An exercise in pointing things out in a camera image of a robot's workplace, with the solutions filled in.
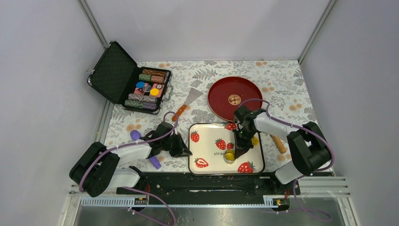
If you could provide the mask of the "small glass cup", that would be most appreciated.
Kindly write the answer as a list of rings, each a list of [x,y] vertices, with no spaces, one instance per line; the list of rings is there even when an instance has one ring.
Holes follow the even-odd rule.
[[[223,154],[223,159],[227,164],[233,164],[236,160],[234,150],[226,150]]]

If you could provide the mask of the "white strawberry tray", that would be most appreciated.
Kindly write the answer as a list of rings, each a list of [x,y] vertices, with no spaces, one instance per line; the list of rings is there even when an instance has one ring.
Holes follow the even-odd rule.
[[[252,138],[253,148],[227,164],[223,159],[226,150],[234,150],[235,123],[196,123],[189,128],[188,168],[194,175],[258,174],[265,169],[260,135]]]

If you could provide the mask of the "wooden dough roller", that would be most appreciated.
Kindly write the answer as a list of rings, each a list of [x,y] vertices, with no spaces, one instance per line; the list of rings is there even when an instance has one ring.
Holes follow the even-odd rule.
[[[270,137],[272,138],[272,140],[273,140],[274,144],[276,145],[280,154],[284,154],[287,152],[287,149],[285,148],[284,144],[278,137],[276,137],[274,135],[270,135]]]

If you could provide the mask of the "red round plate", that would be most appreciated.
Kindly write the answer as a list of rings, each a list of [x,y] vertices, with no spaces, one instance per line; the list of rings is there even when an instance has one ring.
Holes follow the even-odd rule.
[[[240,104],[249,110],[262,107],[262,94],[251,81],[241,77],[226,77],[216,81],[207,94],[211,110],[226,121],[234,119],[234,112]]]

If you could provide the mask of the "metal spatula wooden handle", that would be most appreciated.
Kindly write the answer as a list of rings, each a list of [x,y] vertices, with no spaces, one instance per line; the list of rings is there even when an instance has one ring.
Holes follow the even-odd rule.
[[[203,92],[195,88],[191,88],[186,100],[184,101],[184,104],[177,110],[176,116],[172,117],[172,121],[176,121],[178,117],[185,111],[187,106],[202,95]]]

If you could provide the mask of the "yellow dough piece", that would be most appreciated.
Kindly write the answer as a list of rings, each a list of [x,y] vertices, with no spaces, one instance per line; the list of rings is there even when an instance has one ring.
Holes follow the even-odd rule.
[[[233,150],[227,150],[224,153],[224,157],[227,161],[235,161],[235,153]]]

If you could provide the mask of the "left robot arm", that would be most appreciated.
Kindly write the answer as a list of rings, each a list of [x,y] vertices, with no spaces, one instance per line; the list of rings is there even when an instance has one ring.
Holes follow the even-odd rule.
[[[139,194],[145,190],[146,175],[135,166],[123,167],[133,160],[150,159],[161,151],[171,157],[186,157],[192,153],[174,126],[161,122],[155,130],[132,143],[107,148],[94,142],[69,172],[69,177],[81,192],[97,197],[107,189],[128,187]]]

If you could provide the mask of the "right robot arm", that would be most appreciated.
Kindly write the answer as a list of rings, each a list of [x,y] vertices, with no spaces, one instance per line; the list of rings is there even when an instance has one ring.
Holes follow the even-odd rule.
[[[274,178],[270,180],[270,188],[276,194],[286,191],[291,181],[309,176],[326,163],[333,162],[331,147],[314,122],[302,126],[291,124],[271,116],[265,109],[251,111],[244,105],[234,112],[234,120],[238,123],[234,131],[235,158],[252,149],[253,136],[261,132],[288,144],[292,159],[274,171]]]

